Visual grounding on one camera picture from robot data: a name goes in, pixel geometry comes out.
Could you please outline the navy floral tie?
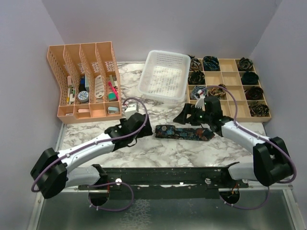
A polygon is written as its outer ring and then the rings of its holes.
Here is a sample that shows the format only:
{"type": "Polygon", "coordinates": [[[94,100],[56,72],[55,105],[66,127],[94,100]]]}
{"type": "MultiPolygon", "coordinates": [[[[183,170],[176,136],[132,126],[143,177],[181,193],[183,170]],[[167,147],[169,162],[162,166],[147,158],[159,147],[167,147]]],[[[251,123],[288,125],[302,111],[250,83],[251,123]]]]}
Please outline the navy floral tie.
{"type": "Polygon", "coordinates": [[[180,128],[174,125],[157,125],[155,127],[156,138],[183,139],[193,141],[209,141],[215,134],[208,128],[180,128]]]}

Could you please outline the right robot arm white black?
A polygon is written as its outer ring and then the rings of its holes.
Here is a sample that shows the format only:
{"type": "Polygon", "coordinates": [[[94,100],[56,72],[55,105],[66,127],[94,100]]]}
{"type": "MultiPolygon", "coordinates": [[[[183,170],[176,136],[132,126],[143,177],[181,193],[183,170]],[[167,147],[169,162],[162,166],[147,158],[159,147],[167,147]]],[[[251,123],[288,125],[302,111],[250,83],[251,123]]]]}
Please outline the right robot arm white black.
{"type": "Polygon", "coordinates": [[[225,116],[220,100],[215,96],[208,96],[202,101],[203,108],[186,103],[173,121],[192,126],[208,124],[212,132],[232,140],[253,155],[252,163],[234,163],[221,174],[223,186],[232,187],[238,180],[250,180],[268,187],[284,183],[287,177],[295,178],[296,169],[281,138],[258,135],[225,116]]]}

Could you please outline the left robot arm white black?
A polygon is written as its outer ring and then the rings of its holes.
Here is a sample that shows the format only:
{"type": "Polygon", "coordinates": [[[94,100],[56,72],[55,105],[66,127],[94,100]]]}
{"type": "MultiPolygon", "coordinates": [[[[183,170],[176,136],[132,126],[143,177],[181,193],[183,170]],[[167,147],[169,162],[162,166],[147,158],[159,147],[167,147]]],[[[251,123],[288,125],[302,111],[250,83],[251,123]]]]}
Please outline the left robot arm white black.
{"type": "Polygon", "coordinates": [[[48,148],[43,151],[30,172],[34,179],[31,191],[40,192],[45,199],[52,198],[64,188],[77,185],[69,174],[75,172],[80,165],[100,155],[130,147],[133,141],[152,134],[149,116],[135,113],[79,146],[57,152],[48,148]]]}

